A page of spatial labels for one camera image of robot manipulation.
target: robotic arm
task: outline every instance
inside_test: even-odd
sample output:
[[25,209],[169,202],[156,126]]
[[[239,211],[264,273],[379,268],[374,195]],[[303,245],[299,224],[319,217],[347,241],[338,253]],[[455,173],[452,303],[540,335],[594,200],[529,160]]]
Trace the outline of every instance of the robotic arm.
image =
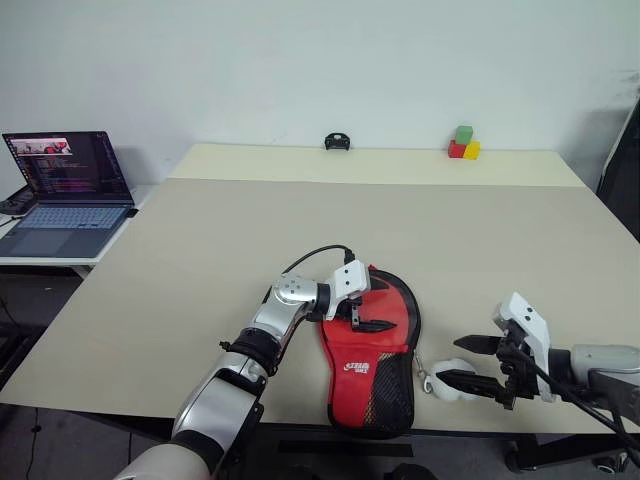
[[[604,418],[616,433],[618,429],[624,432],[620,416],[640,425],[640,349],[621,345],[552,349],[547,323],[518,293],[498,306],[494,322],[502,337],[469,335],[454,345],[496,355],[500,370],[507,375],[504,387],[495,378],[463,370],[439,372],[438,378],[457,390],[494,398],[509,410],[516,397],[540,395],[543,401],[553,402],[557,394],[591,416],[593,407],[611,411],[617,422],[603,416],[596,419]],[[621,436],[629,441],[626,432]]]
[[369,288],[369,272],[359,260],[337,269],[326,283],[283,273],[236,341],[221,343],[225,353],[183,404],[171,441],[147,450],[115,480],[210,478],[260,421],[260,396],[298,324],[333,319],[340,302]]

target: laptop keyboard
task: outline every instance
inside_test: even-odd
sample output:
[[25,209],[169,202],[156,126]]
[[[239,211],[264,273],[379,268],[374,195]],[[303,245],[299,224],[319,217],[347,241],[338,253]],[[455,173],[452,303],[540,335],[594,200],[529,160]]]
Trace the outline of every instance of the laptop keyboard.
[[125,208],[38,208],[17,228],[110,229]]

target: white wall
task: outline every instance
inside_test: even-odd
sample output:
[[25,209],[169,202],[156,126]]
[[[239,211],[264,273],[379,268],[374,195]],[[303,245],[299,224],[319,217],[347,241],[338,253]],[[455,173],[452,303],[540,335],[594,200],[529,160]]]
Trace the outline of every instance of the white wall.
[[638,0],[3,0],[0,131],[106,129],[140,183],[194,142],[443,148],[468,122],[593,186],[639,29]]

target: white table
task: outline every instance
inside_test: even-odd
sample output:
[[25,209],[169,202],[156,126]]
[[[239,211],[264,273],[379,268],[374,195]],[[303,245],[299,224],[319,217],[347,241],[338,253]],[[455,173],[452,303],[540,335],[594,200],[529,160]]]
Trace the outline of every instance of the white table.
[[[497,302],[520,291],[553,345],[640,344],[640,248],[553,152],[445,152],[197,145],[96,266],[0,392],[0,401],[172,417],[281,269],[328,243],[400,276],[423,318],[425,364],[493,357],[456,338],[499,334]],[[323,279],[340,255],[300,272]],[[301,325],[262,397],[263,421],[327,424],[329,370]],[[596,433],[575,407],[445,403],[415,383],[414,427]]]
[[[141,209],[145,202],[151,196],[156,185],[138,185],[131,189],[131,196],[137,209]],[[10,215],[0,214],[0,224],[11,218]],[[122,225],[116,230],[109,241],[102,247],[102,250],[93,258],[56,258],[56,257],[0,257],[0,265],[10,266],[49,266],[49,267],[71,267],[82,278],[86,278],[88,273],[95,265],[98,264],[102,257],[109,251],[113,244],[120,238],[131,222],[131,218],[127,218]],[[4,227],[0,227],[0,238],[4,237],[9,230],[15,226],[15,222],[11,222]]]

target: laptop screen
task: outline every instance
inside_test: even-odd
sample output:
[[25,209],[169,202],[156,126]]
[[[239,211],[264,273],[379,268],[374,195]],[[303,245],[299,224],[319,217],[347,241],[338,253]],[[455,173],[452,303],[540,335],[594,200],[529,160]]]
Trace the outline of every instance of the laptop screen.
[[132,201],[106,132],[7,133],[3,137],[41,201]]

